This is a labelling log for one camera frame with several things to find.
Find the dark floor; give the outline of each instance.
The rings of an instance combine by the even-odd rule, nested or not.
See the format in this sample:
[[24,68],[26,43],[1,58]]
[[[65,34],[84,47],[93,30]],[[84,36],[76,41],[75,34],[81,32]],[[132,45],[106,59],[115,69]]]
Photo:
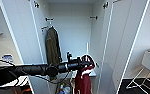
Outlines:
[[[136,79],[135,82],[137,83],[142,83],[143,79]],[[126,89],[126,86],[131,82],[130,79],[124,79],[122,81],[122,85],[120,87],[120,90],[119,90],[119,93],[118,94],[145,94],[139,87],[135,87],[135,88],[131,88],[131,89]],[[149,81],[146,81],[145,84],[147,86],[150,87],[150,82]],[[148,94],[150,94],[150,90],[147,89],[145,86],[142,86],[143,89],[145,89]]]

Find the chair leg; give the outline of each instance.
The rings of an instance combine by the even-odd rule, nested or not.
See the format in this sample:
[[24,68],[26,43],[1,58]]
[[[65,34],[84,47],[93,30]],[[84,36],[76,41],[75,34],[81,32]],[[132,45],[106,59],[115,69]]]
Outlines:
[[131,86],[129,87],[132,83],[135,83],[135,79],[141,74],[141,72],[144,70],[144,68],[142,68],[139,73],[133,78],[133,80],[127,85],[126,89],[129,89],[129,88],[134,88],[134,87],[138,87],[139,85],[136,85],[136,86]]

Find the hanging clothing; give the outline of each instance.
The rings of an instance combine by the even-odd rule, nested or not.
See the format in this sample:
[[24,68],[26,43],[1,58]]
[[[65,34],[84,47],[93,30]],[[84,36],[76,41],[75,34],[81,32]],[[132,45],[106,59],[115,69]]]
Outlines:
[[89,74],[91,73],[92,71],[91,69],[93,69],[95,65],[92,58],[89,55],[84,55],[82,57],[82,61],[88,60],[92,62],[92,65],[77,71],[75,77],[75,90],[74,90],[75,94],[92,94]]
[[59,47],[58,34],[53,26],[48,29],[45,42],[48,64],[58,65],[62,61],[62,59]]

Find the white wall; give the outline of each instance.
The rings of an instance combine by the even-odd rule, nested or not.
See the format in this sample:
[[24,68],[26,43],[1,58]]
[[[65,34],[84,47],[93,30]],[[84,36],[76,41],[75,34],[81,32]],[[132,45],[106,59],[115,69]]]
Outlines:
[[14,46],[9,29],[0,9],[0,29],[3,34],[0,35],[0,59],[5,54],[11,54],[15,64],[22,64]]
[[[150,50],[150,3],[145,15],[145,18],[143,20],[143,23],[141,25],[133,53],[131,56],[131,60],[129,62],[129,65],[127,67],[127,71],[125,74],[125,79],[130,79],[136,76],[136,74],[140,71],[142,68],[141,61],[144,55],[144,52]],[[148,73],[147,70],[145,70],[140,77],[146,76]]]
[[90,42],[92,5],[49,4],[52,25],[58,32],[63,61],[67,61],[69,51],[73,57],[86,54]]

